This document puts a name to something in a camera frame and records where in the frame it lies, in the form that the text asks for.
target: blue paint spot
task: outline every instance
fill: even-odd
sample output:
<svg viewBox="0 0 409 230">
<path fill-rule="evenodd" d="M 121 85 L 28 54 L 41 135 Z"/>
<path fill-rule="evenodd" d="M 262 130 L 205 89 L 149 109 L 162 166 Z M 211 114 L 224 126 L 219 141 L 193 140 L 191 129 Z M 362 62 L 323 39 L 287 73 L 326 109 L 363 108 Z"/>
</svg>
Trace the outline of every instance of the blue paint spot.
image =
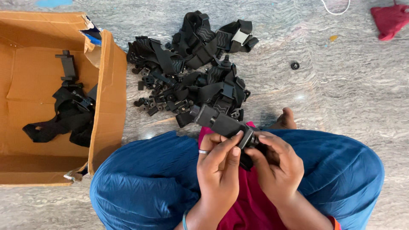
<svg viewBox="0 0 409 230">
<path fill-rule="evenodd" d="M 39 0 L 36 2 L 38 7 L 54 8 L 57 6 L 72 5 L 72 0 Z"/>
</svg>

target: brown cardboard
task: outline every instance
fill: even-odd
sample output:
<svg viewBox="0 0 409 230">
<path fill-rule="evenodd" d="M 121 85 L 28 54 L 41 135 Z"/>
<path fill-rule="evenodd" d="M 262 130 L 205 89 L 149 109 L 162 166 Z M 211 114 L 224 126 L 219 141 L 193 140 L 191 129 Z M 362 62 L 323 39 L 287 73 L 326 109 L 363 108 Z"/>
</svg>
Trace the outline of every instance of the brown cardboard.
<svg viewBox="0 0 409 230">
<path fill-rule="evenodd" d="M 81 12 L 0 11 L 0 186 L 70 185 L 64 174 L 88 162 L 93 175 L 121 146 L 126 54 L 106 30 L 101 47 L 89 43 L 79 30 L 92 26 Z M 33 143 L 22 131 L 54 117 L 52 95 L 64 76 L 54 55 L 62 50 L 74 55 L 85 92 L 98 83 L 90 148 L 69 142 L 70 133 Z"/>
</svg>

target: yellow paint spot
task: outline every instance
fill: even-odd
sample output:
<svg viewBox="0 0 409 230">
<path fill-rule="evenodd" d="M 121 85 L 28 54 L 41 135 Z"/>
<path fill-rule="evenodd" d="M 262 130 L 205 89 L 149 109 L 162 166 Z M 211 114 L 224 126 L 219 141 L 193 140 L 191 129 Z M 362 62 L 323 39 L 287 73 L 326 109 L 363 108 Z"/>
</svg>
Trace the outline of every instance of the yellow paint spot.
<svg viewBox="0 0 409 230">
<path fill-rule="evenodd" d="M 332 35 L 332 36 L 330 37 L 330 42 L 335 41 L 335 39 L 337 39 L 337 38 L 338 38 L 338 35 Z"/>
</svg>

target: bangle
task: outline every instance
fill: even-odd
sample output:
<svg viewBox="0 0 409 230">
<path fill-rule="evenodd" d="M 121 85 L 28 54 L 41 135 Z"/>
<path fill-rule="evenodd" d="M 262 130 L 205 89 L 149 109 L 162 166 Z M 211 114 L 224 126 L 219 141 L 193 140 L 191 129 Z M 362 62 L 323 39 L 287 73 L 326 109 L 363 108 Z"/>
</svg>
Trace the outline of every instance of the bangle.
<svg viewBox="0 0 409 230">
<path fill-rule="evenodd" d="M 187 215 L 188 212 L 189 212 L 189 209 L 186 210 L 186 211 L 183 213 L 182 223 L 183 223 L 183 229 L 184 229 L 184 230 L 187 230 L 187 226 L 186 226 L 186 215 Z"/>
</svg>

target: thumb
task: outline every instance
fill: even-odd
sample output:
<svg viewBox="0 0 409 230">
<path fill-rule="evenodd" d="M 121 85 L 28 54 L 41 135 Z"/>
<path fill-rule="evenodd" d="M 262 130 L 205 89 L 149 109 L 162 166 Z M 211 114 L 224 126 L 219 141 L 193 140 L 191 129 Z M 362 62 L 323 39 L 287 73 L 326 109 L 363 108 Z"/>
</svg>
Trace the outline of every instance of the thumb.
<svg viewBox="0 0 409 230">
<path fill-rule="evenodd" d="M 238 166 L 240 164 L 241 149 L 234 146 L 228 153 L 226 165 L 222 180 L 225 183 L 237 183 L 238 185 Z"/>
<path fill-rule="evenodd" d="M 267 159 L 258 149 L 246 148 L 244 151 L 252 159 L 254 166 L 257 168 L 257 172 L 259 176 L 263 176 L 263 175 L 267 175 L 271 173 L 271 169 L 267 162 Z"/>
</svg>

